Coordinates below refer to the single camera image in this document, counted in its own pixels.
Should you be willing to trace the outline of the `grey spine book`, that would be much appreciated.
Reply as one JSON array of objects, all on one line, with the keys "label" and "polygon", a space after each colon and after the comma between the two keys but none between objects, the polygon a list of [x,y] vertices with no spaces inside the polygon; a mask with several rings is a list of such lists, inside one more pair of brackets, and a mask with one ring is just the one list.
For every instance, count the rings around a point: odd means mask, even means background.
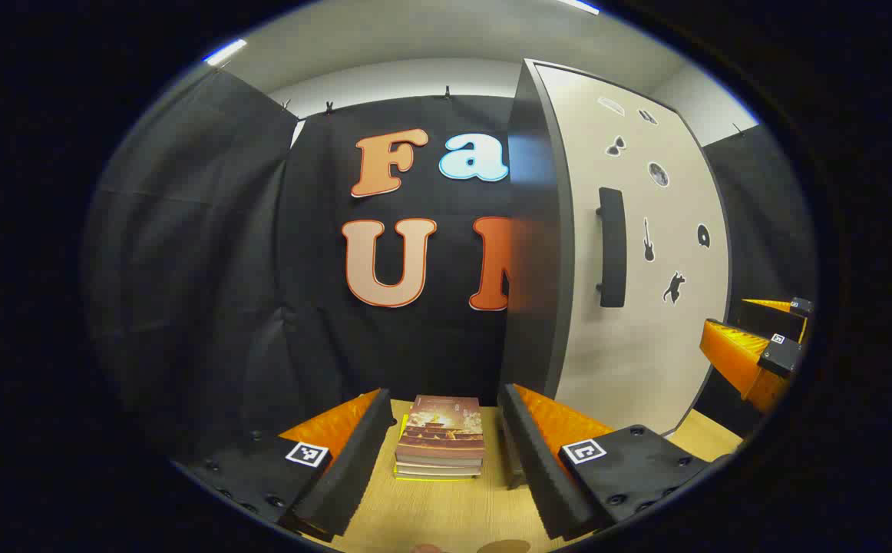
[{"label": "grey spine book", "polygon": [[398,472],[409,475],[480,475],[482,465],[483,458],[446,459],[405,455],[395,459]]}]

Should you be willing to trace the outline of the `black cabinet door handle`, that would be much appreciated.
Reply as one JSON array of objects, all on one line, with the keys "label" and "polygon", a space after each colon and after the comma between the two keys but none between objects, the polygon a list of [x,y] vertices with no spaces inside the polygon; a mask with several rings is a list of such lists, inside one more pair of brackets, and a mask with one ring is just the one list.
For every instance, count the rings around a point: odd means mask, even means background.
[{"label": "black cabinet door handle", "polygon": [[603,236],[603,265],[601,279],[596,285],[600,307],[619,309],[626,302],[627,290],[627,220],[621,191],[600,187],[600,205],[596,215]]}]

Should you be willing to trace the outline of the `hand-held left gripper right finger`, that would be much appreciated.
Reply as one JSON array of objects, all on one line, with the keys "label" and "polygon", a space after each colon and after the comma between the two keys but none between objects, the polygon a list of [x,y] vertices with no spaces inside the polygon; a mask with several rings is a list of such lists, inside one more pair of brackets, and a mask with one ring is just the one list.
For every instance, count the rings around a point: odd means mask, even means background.
[{"label": "hand-held left gripper right finger", "polygon": [[627,524],[712,471],[645,425],[613,430],[509,382],[497,403],[549,538]]}]

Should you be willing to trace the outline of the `black backdrop cloth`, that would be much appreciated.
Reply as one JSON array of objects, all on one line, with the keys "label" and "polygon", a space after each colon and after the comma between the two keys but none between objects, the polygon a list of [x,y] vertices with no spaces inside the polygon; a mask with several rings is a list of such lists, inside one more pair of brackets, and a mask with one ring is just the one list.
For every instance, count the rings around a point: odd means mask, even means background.
[{"label": "black backdrop cloth", "polygon": [[[299,119],[227,71],[166,91],[117,148],[84,253],[89,332],[124,409],[180,462],[373,389],[495,406],[516,88]],[[730,297],[814,299],[817,242],[768,130],[701,148]]]}]

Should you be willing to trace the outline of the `ceiling light strip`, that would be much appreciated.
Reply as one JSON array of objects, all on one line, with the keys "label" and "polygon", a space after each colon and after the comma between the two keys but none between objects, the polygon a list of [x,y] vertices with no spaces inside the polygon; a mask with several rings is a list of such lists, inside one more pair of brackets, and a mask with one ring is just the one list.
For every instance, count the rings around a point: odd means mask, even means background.
[{"label": "ceiling light strip", "polygon": [[225,43],[222,47],[204,57],[203,62],[210,67],[223,67],[239,51],[247,46],[246,39],[237,38],[235,41]]}]

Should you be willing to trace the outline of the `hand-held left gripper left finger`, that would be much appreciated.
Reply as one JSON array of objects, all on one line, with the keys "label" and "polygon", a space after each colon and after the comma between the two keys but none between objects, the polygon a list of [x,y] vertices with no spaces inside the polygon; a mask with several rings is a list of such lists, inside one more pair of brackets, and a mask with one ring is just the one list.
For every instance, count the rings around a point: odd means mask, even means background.
[{"label": "hand-held left gripper left finger", "polygon": [[178,469],[266,524],[313,538],[344,535],[394,422],[373,389],[285,432],[252,431]]}]

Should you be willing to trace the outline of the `white cabinet door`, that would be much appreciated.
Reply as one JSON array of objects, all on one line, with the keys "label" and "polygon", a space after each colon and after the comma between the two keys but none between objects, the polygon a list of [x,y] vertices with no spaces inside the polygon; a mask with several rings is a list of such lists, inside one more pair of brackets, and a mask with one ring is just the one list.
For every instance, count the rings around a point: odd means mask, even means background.
[{"label": "white cabinet door", "polygon": [[[676,429],[709,374],[706,319],[729,310],[725,207],[684,118],[603,78],[544,63],[573,200],[573,305],[555,400],[612,427]],[[598,189],[622,192],[623,308],[600,307]]]}]

